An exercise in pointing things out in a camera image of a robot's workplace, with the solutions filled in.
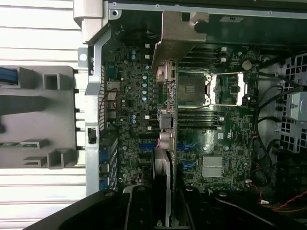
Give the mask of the CPU socket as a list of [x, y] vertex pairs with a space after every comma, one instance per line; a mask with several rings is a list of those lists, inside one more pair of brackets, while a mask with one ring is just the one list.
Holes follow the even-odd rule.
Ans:
[[205, 108], [210, 106], [208, 84], [211, 78], [205, 72], [179, 72], [177, 79], [177, 104], [181, 108]]

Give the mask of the black open PC case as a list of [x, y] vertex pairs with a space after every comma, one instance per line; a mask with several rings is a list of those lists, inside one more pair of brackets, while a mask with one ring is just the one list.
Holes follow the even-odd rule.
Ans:
[[146, 181], [132, 184], [151, 191], [153, 230], [190, 230], [179, 224], [177, 190], [183, 186], [196, 187], [206, 195], [241, 192], [267, 210], [266, 216], [274, 218], [279, 230], [307, 230], [307, 151], [289, 151], [280, 140], [283, 97], [307, 91], [281, 74], [287, 59], [307, 53], [307, 0], [73, 0], [74, 20], [88, 45], [79, 52], [78, 61], [88, 69], [83, 109], [87, 196], [106, 190], [122, 194], [132, 186], [118, 187], [119, 134], [105, 105], [107, 63], [122, 46], [148, 48], [149, 72], [156, 78], [152, 62], [155, 45], [161, 40], [164, 11], [181, 12], [185, 22], [192, 12], [209, 15], [207, 23], [195, 25], [195, 31], [207, 38], [193, 49], [248, 46], [259, 52], [260, 60], [256, 139], [245, 189], [202, 189], [176, 180], [175, 220], [165, 227], [166, 176], [154, 174], [155, 147]]

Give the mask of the hard disk in blue caddy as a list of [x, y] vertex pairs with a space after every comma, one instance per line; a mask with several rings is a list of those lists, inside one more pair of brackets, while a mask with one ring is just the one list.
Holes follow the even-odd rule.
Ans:
[[16, 69], [7, 69], [0, 67], [0, 83], [17, 85], [18, 71]]

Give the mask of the green RAM stick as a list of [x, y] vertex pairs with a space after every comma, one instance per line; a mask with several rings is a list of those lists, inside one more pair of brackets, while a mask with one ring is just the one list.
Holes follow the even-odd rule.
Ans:
[[21, 142], [0, 142], [0, 148], [38, 148], [37, 144]]

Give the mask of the small silver ribbed heat sink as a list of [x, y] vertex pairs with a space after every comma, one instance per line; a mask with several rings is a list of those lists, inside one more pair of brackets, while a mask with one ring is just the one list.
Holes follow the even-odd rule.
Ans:
[[117, 93], [120, 91], [120, 81], [107, 81], [106, 82], [106, 92], [107, 100], [113, 101], [115, 100]]

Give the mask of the silver chipset heat sink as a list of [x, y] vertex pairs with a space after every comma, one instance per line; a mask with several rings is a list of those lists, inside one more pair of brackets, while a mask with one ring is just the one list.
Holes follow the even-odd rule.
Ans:
[[204, 178], [223, 177], [224, 165], [222, 156], [203, 156], [202, 176]]

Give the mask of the silver metal drive cage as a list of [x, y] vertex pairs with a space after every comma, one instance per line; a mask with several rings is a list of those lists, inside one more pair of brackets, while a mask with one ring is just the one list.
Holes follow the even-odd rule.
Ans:
[[[281, 74], [291, 82], [307, 87], [307, 53], [286, 60]], [[294, 153], [307, 151], [307, 91], [283, 97], [280, 140]]]

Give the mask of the green motherboard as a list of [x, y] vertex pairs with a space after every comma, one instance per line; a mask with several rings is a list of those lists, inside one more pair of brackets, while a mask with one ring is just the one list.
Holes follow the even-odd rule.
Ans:
[[[149, 72], [148, 48], [120, 47], [107, 63], [109, 81], [120, 81], [115, 100], [105, 102], [106, 115], [118, 130], [118, 187], [142, 184], [151, 167], [151, 150], [141, 143], [159, 147], [158, 111], [166, 108], [167, 88]], [[249, 60], [252, 68], [242, 69]], [[248, 46], [194, 48], [179, 63], [179, 72], [208, 74], [244, 72], [248, 83], [242, 106], [181, 108], [177, 112], [177, 144], [197, 145], [177, 149], [178, 183], [211, 190], [244, 190], [253, 164], [251, 153], [255, 135], [255, 106], [260, 54]], [[202, 176], [203, 156], [222, 156], [223, 177]]]

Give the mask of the grey parts rack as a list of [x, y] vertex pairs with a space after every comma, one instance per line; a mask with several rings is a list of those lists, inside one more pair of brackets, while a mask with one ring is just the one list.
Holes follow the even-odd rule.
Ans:
[[0, 148], [0, 169], [64, 169], [77, 163], [75, 71], [69, 66], [4, 66], [18, 84], [0, 83], [0, 142], [38, 148]]

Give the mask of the metal socket cover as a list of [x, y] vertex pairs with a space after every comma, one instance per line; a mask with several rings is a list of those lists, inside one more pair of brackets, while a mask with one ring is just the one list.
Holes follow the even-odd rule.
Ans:
[[248, 83], [244, 72], [211, 73], [205, 76], [204, 106], [242, 106]]

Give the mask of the blue expansion slot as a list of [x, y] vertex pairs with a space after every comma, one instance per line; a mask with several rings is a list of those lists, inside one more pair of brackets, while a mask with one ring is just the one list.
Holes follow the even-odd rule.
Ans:
[[[188, 150], [193, 147], [195, 147], [197, 143], [192, 143], [192, 144], [177, 144], [177, 149], [178, 150]], [[141, 143], [139, 144], [139, 149], [141, 150], [151, 150], [152, 148], [157, 147], [157, 144], [154, 143]]]

